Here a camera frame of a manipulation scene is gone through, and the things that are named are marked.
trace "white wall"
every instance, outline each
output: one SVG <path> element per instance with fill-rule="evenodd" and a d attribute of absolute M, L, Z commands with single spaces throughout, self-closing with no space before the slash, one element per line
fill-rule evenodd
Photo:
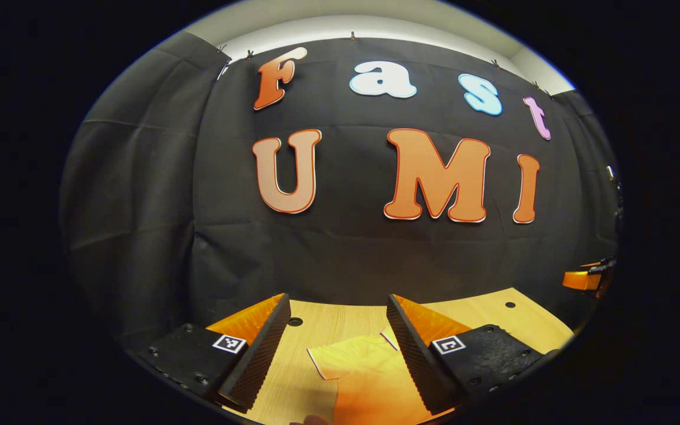
<path fill-rule="evenodd" d="M 527 80 L 536 81 L 541 89 L 547 90 L 550 94 L 574 90 L 570 81 L 530 48 L 522 48 L 511 57 L 511 60 L 516 67 L 521 69 Z"/>
<path fill-rule="evenodd" d="M 196 31 L 194 27 L 186 31 L 199 36 L 202 33 Z M 418 43 L 436 45 L 469 54 L 487 62 L 496 59 L 503 69 L 526 78 L 510 59 L 474 41 L 426 25 L 388 17 L 342 15 L 298 19 L 256 30 L 233 40 L 216 43 L 216 45 L 227 45 L 223 52 L 232 57 L 235 62 L 248 56 L 248 50 L 259 53 L 284 45 L 305 43 L 305 41 L 350 38 L 351 31 L 357 37 L 418 41 Z"/>

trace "orange letter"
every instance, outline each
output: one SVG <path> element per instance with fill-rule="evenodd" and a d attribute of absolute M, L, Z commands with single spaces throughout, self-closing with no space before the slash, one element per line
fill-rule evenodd
<path fill-rule="evenodd" d="M 285 90 L 280 88 L 280 81 L 290 83 L 295 72 L 295 62 L 288 59 L 303 59 L 306 57 L 305 48 L 294 48 L 286 54 L 270 60 L 259 68 L 261 74 L 261 88 L 259 88 L 259 98 L 253 105 L 254 110 L 264 109 L 271 104 L 279 102 L 285 96 Z"/>
<path fill-rule="evenodd" d="M 416 187 L 421 186 L 432 218 L 442 214 L 457 189 L 456 203 L 447 216 L 466 223 L 484 220 L 484 167 L 489 156 L 486 143 L 462 139 L 445 166 L 426 132 L 395 129 L 388 133 L 388 140 L 397 147 L 397 181 L 395 196 L 385 205 L 386 216 L 399 220 L 419 218 L 421 205 L 416 204 Z"/>
<path fill-rule="evenodd" d="M 322 139 L 319 130 L 302 130 L 288 138 L 288 145 L 295 149 L 295 191 L 287 194 L 277 184 L 277 151 L 282 143 L 279 138 L 265 138 L 253 145 L 256 155 L 256 175 L 259 179 L 261 198 L 273 210 L 297 214 L 311 206 L 316 193 L 316 175 L 313 166 L 313 147 Z"/>
<path fill-rule="evenodd" d="M 540 163 L 529 155 L 518 156 L 521 167 L 521 195 L 518 197 L 518 208 L 513 211 L 513 221 L 525 225 L 534 221 L 534 197 L 537 194 L 537 172 Z"/>

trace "orange cloth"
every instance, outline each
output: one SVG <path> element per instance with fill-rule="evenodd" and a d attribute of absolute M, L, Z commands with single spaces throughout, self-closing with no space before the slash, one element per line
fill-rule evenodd
<path fill-rule="evenodd" d="M 378 335 L 309 349 L 308 355 L 323 379 L 338 380 L 332 425 L 409 425 L 452 411 L 433 416 L 424 408 L 389 326 Z"/>

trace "black fabric backdrop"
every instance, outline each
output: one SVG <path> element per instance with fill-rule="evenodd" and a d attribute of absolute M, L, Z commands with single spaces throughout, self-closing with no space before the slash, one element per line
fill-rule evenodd
<path fill-rule="evenodd" d="M 280 102 L 254 111 L 262 64 L 302 46 Z M 594 115 L 574 91 L 551 100 L 480 59 L 399 40 L 323 40 L 238 60 L 180 33 L 141 57 L 92 108 L 65 166 L 62 226 L 73 274 L 125 346 L 183 321 L 209 325 L 276 293 L 292 299 L 381 305 L 515 287 L 575 328 L 591 299 L 561 286 L 563 272 L 616 251 L 617 168 Z M 362 96 L 348 83 L 370 60 L 404 65 L 410 99 Z M 464 100 L 458 75 L 496 86 L 503 111 Z M 523 97 L 545 112 L 551 140 Z M 389 220 L 397 151 L 391 129 L 426 131 L 444 161 L 462 138 L 491 149 L 482 223 Z M 316 197 L 305 212 L 270 209 L 259 196 L 253 143 L 278 137 L 277 177 L 295 186 L 292 132 L 319 129 Z M 513 223 L 521 171 L 534 156 L 537 217 Z M 419 204 L 424 204 L 421 191 Z"/>

